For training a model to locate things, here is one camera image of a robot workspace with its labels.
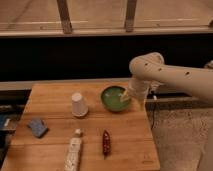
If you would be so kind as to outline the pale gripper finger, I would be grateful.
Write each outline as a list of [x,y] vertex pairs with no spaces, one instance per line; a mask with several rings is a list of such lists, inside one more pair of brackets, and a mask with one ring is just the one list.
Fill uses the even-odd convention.
[[128,91],[125,90],[122,94],[121,94],[121,97],[120,97],[120,101],[121,102],[124,102],[124,101],[127,101],[130,99],[130,95],[128,94]]

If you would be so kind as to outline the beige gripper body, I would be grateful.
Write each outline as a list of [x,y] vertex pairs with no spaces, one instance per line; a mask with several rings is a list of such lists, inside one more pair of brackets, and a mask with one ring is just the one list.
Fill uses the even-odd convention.
[[127,93],[130,97],[137,99],[140,103],[143,103],[147,99],[150,85],[150,81],[144,81],[136,77],[132,77],[127,87]]

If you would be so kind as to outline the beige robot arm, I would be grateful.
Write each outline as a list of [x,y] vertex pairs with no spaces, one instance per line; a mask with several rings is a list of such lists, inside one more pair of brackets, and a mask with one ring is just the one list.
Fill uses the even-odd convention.
[[145,100],[153,82],[159,82],[213,105],[213,70],[165,65],[158,52],[133,58],[129,64],[132,78],[121,96]]

